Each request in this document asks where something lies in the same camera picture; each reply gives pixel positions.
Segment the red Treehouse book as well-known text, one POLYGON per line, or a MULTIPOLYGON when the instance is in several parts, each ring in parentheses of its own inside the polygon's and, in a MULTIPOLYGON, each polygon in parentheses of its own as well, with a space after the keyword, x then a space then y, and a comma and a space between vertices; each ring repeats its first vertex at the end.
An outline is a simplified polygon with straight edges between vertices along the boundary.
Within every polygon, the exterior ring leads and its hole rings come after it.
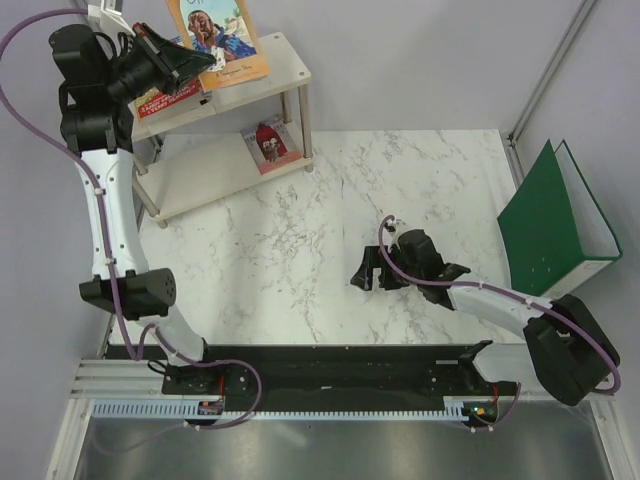
POLYGON ((134 101, 134 113, 137 120, 159 113, 169 107, 197 96, 201 93, 201 85, 198 80, 191 81, 175 94, 165 94, 157 88, 152 88, 143 96, 134 101))

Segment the orange illustrated book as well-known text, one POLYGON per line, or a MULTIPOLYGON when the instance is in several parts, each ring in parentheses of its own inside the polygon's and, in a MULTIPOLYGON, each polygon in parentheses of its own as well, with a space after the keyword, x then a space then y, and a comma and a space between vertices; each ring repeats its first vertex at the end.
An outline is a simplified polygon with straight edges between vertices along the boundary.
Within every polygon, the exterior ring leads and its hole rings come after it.
POLYGON ((215 58, 215 63, 199 76, 204 91, 231 87, 270 74, 243 1, 168 0, 166 4, 181 44, 215 58))

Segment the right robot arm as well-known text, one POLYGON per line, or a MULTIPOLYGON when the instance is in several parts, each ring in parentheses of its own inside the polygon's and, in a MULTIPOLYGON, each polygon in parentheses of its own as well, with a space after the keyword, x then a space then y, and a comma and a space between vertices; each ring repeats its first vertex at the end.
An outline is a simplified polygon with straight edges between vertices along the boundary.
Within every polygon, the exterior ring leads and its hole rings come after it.
POLYGON ((620 356, 582 300, 490 284, 470 268, 444 261, 421 229, 383 223, 350 283, 362 291, 413 286, 434 305, 487 320, 524 340, 522 350, 488 343, 473 353, 457 371, 469 393, 495 382, 534 379, 554 399, 575 406, 591 393, 609 395, 621 387, 620 356))

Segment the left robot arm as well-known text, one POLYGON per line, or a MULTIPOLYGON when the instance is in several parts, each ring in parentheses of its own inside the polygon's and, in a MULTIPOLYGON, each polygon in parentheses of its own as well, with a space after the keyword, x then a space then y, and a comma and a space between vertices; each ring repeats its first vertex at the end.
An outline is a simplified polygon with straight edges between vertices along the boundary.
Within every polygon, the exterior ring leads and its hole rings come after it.
POLYGON ((53 60, 64 77, 59 88, 61 135, 78 161, 93 241, 90 280, 81 298, 140 325, 162 345, 175 366, 188 365, 185 382, 208 393, 219 369, 202 359, 205 341, 176 305, 170 269, 151 269, 138 236, 133 202, 134 116, 129 105, 151 89, 174 94, 215 64, 207 53, 173 43, 144 23, 121 34, 105 53, 101 33, 73 24, 49 38, 53 60))

